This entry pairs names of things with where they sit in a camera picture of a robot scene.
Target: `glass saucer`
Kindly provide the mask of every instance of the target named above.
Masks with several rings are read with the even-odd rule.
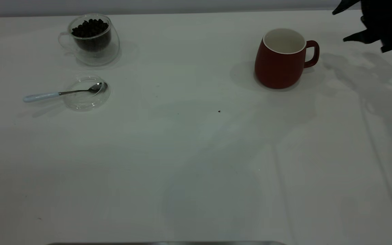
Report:
[[[64,95],[64,104],[75,111],[89,111],[100,107],[110,97],[110,85],[108,83],[106,84],[99,76],[93,74],[77,76],[66,88],[66,91],[87,90],[100,82],[102,82],[103,86],[97,93],[78,92]]]

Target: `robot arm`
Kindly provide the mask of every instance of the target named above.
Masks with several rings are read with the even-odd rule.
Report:
[[[342,0],[332,14],[339,14],[361,1],[362,23],[367,28],[344,38],[370,44],[381,40],[382,53],[392,50],[392,0]]]

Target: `metal spoon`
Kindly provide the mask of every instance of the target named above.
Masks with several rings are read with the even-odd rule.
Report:
[[[62,95],[67,95],[67,94],[72,94],[72,93],[78,93],[78,92],[90,92],[90,93],[99,93],[100,90],[105,90],[107,89],[107,83],[104,82],[98,82],[97,84],[93,85],[90,87],[88,90],[74,90],[74,91],[67,91],[67,92],[53,92],[53,93],[44,93],[44,94],[38,94],[38,95],[31,95],[31,96],[25,96],[23,98],[24,102],[34,102],[42,99],[49,99],[49,98],[54,98]]]

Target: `white backdrop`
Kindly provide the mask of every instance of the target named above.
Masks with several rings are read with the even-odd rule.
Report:
[[[0,0],[0,16],[333,9],[341,0]]]

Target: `table surface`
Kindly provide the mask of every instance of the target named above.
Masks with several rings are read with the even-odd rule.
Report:
[[[74,17],[0,18],[0,244],[392,244],[392,51],[342,42],[360,16],[112,15],[100,68],[59,46]],[[253,72],[274,28],[321,49],[286,91]],[[88,73],[111,88],[96,110],[22,102]]]

